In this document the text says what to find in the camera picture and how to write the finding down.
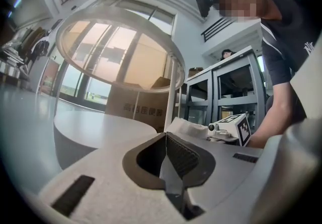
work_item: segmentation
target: man's hand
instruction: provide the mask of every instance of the man's hand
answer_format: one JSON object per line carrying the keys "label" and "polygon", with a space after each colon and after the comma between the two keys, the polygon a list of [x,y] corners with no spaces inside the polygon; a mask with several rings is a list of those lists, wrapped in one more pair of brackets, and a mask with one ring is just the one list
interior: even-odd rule
{"label": "man's hand", "polygon": [[251,136],[247,146],[264,148],[267,140],[283,134],[292,119],[292,87],[290,83],[273,86],[273,106],[267,112],[262,124]]}

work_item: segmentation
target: white round table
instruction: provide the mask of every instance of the white round table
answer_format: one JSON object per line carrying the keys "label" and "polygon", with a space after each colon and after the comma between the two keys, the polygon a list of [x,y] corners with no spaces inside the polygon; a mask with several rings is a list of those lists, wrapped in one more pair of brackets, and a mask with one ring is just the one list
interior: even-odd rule
{"label": "white round table", "polygon": [[142,122],[92,111],[67,111],[54,118],[54,138],[58,162],[66,169],[90,152],[156,134]]}

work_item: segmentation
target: man's arm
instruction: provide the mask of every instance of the man's arm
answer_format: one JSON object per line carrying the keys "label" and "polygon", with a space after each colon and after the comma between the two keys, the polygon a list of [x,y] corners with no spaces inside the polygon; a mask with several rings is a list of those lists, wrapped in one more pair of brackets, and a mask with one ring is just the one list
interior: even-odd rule
{"label": "man's arm", "polygon": [[262,124],[251,136],[250,147],[263,148],[271,136],[282,134],[292,117],[292,87],[290,68],[274,47],[262,42],[265,66],[273,84],[274,101]]}
{"label": "man's arm", "polygon": [[251,136],[250,147],[264,148],[268,138],[282,134],[292,119],[292,87],[290,83],[273,86],[273,106],[267,112],[262,124]]}

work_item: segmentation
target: balcony railing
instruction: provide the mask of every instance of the balcony railing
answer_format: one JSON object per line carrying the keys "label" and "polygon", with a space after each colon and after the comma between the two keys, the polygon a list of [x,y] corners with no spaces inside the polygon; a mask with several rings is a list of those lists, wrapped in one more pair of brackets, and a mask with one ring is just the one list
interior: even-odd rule
{"label": "balcony railing", "polygon": [[225,29],[227,26],[231,25],[235,20],[231,20],[225,17],[220,18],[217,22],[207,28],[201,35],[203,35],[203,39],[206,42],[211,37]]}

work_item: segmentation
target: black vent slot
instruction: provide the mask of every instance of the black vent slot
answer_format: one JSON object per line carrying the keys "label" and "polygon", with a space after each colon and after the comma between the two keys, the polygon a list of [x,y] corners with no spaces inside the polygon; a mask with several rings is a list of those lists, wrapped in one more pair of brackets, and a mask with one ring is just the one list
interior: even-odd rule
{"label": "black vent slot", "polygon": [[194,151],[175,141],[169,135],[167,137],[167,154],[181,179],[199,163],[199,156]]}
{"label": "black vent slot", "polygon": [[93,177],[81,175],[51,207],[66,217],[70,216],[94,180]]}
{"label": "black vent slot", "polygon": [[258,157],[250,156],[246,154],[239,154],[239,153],[234,154],[233,157],[236,159],[239,159],[245,162],[251,162],[251,163],[256,163],[258,160]]}

